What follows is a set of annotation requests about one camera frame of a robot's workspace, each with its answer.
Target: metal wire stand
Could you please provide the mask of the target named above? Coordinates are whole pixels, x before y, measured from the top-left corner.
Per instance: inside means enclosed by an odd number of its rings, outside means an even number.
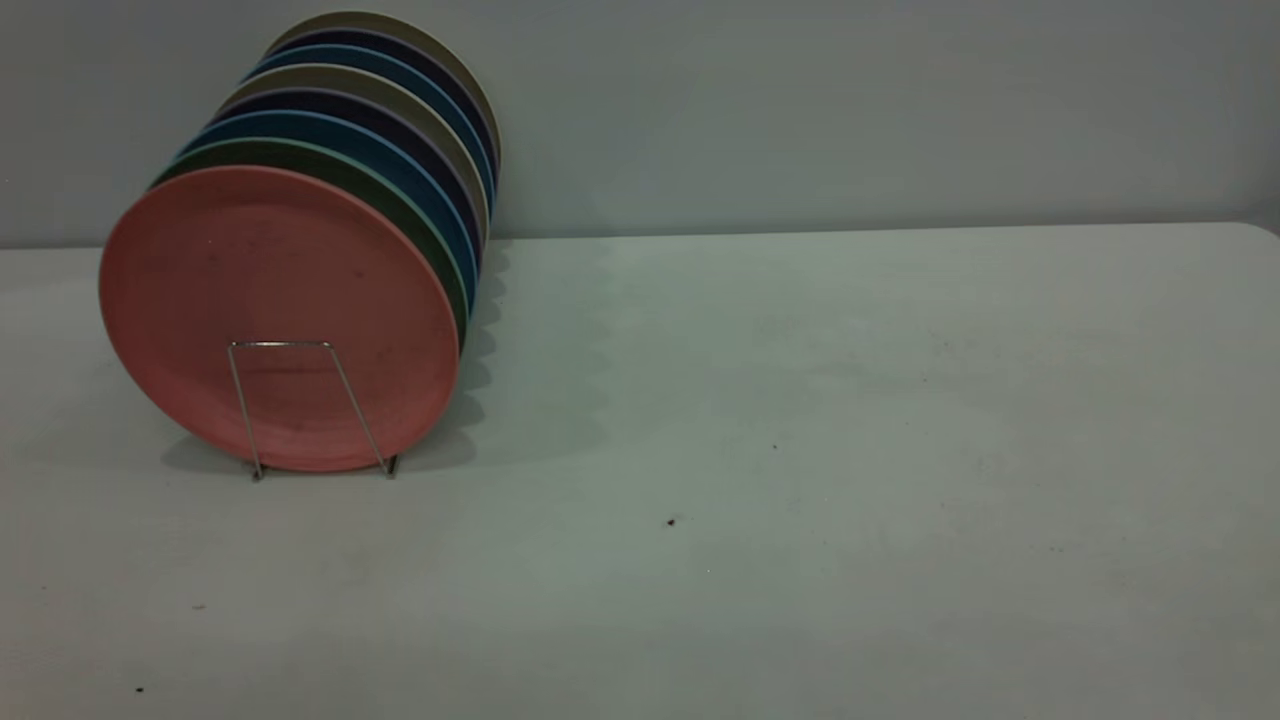
[[[244,432],[248,433],[248,447],[253,452],[253,482],[260,482],[266,475],[266,466],[262,465],[262,460],[257,455],[257,441],[253,439],[253,424],[248,419],[248,402],[244,401],[244,388],[239,382],[239,368],[236,366],[236,351],[271,347],[323,347],[329,351],[334,366],[338,368],[338,377],[342,378],[342,387],[347,388],[347,397],[351,398],[351,406],[356,409],[356,418],[360,418],[360,427],[365,429],[365,437],[369,438],[369,447],[374,450],[374,457],[378,459],[378,466],[383,469],[383,475],[387,479],[394,478],[399,455],[392,455],[390,460],[383,459],[383,451],[374,442],[374,433],[369,429],[369,421],[365,420],[365,411],[360,409],[360,401],[356,400],[356,391],[351,389],[351,382],[347,380],[347,372],[342,368],[342,360],[338,359],[338,351],[333,348],[332,343],[326,341],[237,341],[227,346],[227,359],[232,364],[232,379],[236,380],[236,395],[239,396],[241,414],[244,416]]]

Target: green plate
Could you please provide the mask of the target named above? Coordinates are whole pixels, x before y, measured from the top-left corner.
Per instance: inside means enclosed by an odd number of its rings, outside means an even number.
[[[174,160],[152,187],[186,173],[220,165],[261,165],[307,174],[367,202],[401,229],[435,270],[453,309],[458,352],[466,341],[467,301],[440,232],[394,184],[365,165],[317,145],[280,138],[242,138],[207,145]]]

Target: stack of plates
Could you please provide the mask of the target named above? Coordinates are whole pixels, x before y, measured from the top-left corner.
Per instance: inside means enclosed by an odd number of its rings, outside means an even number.
[[[500,154],[439,41],[371,13],[298,24],[111,233],[99,292],[116,354],[233,455],[353,469],[378,460],[370,434],[399,454],[453,389]],[[269,341],[330,343],[369,433],[324,346],[236,352],[233,373],[232,343]]]

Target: white table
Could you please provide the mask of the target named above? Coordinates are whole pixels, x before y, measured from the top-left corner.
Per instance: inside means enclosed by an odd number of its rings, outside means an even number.
[[[1263,231],[495,242],[398,478],[261,484],[97,255],[0,252],[0,717],[1280,717]]]

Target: blue plate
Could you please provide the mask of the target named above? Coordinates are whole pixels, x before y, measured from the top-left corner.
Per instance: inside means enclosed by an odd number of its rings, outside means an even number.
[[[462,217],[435,179],[426,174],[412,158],[387,140],[355,123],[298,110],[273,110],[225,119],[201,131],[179,155],[186,155],[214,142],[247,137],[279,137],[328,147],[334,152],[352,158],[390,181],[422,213],[435,220],[440,234],[444,236],[449,254],[453,255],[454,263],[462,272],[467,314],[471,314],[471,310],[475,309],[477,266],[471,243],[467,241]]]
[[[454,208],[471,210],[462,213],[462,222],[471,237],[471,250],[476,259],[483,263],[484,240],[489,232],[488,218],[484,214],[484,199],[467,196],[466,188],[462,187],[462,182],[444,156],[408,123],[388,110],[352,95],[298,88],[252,95],[224,109],[210,124],[268,110],[302,110],[340,118],[389,140],[435,178]]]
[[[326,32],[316,35],[328,36],[330,33]],[[342,35],[352,36],[351,40],[380,37],[356,31],[342,31]],[[307,38],[300,38],[297,42],[302,42],[303,40],[310,40],[312,37],[314,36],[307,36]],[[421,56],[415,50],[410,50],[410,53]],[[480,178],[483,179],[485,191],[489,195],[489,208],[494,206],[498,192],[498,183],[495,179],[497,167],[493,163],[493,150],[492,143],[489,142],[488,132],[480,129],[484,128],[483,123],[479,128],[476,127],[475,123],[479,120],[468,118],[467,113],[460,106],[457,100],[442,90],[435,78],[422,74],[420,70],[408,65],[403,60],[376,50],[369,50],[356,45],[307,44],[306,46],[291,50],[280,50],[265,58],[244,79],[248,81],[276,68],[305,64],[343,65],[361,69],[394,82],[416,95],[422,102],[426,102],[429,108],[435,110],[458,136],[458,140],[462,141],[462,145],[467,149],[467,152],[471,154],[471,159],[476,164],[476,169],[480,170]],[[436,68],[436,70],[439,70],[438,74],[448,76],[448,73],[444,73],[439,68]],[[470,100],[465,100],[462,105],[471,108],[472,114],[476,113],[475,108],[470,104]]]

